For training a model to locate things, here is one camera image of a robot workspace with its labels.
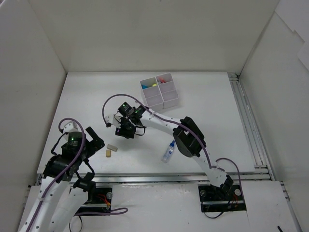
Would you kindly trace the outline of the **clear blue spray bottle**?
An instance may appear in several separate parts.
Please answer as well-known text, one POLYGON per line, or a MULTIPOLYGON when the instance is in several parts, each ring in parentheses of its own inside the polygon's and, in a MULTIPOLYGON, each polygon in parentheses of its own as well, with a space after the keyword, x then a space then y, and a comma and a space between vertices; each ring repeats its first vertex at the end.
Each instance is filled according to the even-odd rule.
POLYGON ((166 151, 165 151, 165 153, 164 153, 164 155, 163 155, 163 157, 161 159, 161 161, 163 163, 168 163, 169 162, 169 160, 171 159, 171 157, 173 155, 174 147, 175 147, 175 141, 173 140, 169 144, 168 148, 166 149, 166 151))

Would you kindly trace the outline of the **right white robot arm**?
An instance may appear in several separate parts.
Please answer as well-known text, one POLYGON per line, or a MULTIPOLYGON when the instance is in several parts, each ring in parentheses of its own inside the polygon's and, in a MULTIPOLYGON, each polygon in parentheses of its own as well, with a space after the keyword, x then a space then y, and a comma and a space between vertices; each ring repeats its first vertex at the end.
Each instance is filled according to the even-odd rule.
POLYGON ((206 151, 204 135, 196 123, 190 117, 183 119, 172 118, 159 114, 145 106, 131 107, 127 102, 123 103, 118 112, 120 116, 115 118, 118 123, 116 135, 125 138, 134 138, 136 129, 153 128, 171 135, 179 152, 193 158, 208 177, 214 195, 220 199, 227 199, 233 186, 232 178, 224 169, 213 165, 206 151))

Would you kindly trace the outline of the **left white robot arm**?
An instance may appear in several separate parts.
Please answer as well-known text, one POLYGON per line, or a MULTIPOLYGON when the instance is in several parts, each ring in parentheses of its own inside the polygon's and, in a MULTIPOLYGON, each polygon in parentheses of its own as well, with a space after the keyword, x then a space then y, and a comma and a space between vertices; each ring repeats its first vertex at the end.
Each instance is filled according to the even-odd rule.
POLYGON ((40 192, 21 227, 22 232, 62 232, 84 203, 95 200, 95 172, 91 170, 85 177, 79 177, 64 202, 59 202, 80 165, 88 164, 89 158, 105 146, 91 127, 86 128, 86 132, 91 141, 79 131, 69 132, 68 141, 61 147, 62 154, 48 161, 40 192))

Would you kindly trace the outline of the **pink pen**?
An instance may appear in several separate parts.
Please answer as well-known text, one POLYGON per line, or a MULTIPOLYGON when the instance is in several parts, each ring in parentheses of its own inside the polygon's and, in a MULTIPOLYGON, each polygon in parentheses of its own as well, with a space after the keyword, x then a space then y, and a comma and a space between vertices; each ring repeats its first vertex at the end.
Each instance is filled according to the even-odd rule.
POLYGON ((162 77, 159 77, 159 78, 158 78, 158 81, 159 81, 161 84, 166 83, 166 80, 165 80, 164 78, 162 78, 162 77))

